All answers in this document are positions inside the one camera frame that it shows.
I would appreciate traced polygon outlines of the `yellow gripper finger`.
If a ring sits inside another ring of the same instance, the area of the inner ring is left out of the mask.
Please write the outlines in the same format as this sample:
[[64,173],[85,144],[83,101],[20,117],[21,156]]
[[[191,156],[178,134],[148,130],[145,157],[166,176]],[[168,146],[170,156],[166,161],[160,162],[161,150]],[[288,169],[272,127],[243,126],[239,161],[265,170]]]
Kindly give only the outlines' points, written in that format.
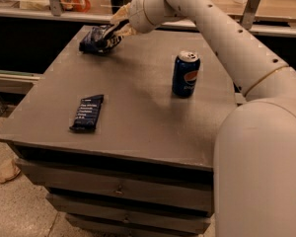
[[130,4],[127,3],[126,5],[121,6],[112,16],[110,23],[112,25],[116,25],[122,22],[126,22],[129,18],[129,9]]
[[115,29],[115,36],[118,42],[121,42],[124,37],[135,36],[138,32],[129,23],[120,23]]

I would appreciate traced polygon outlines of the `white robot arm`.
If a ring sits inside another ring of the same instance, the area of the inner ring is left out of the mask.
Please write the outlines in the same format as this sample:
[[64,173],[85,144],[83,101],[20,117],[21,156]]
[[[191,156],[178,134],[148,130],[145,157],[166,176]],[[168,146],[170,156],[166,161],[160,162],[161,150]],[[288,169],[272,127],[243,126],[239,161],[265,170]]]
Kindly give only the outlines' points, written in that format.
[[211,0],[132,0],[121,33],[190,19],[245,97],[214,149],[217,237],[296,237],[296,71]]

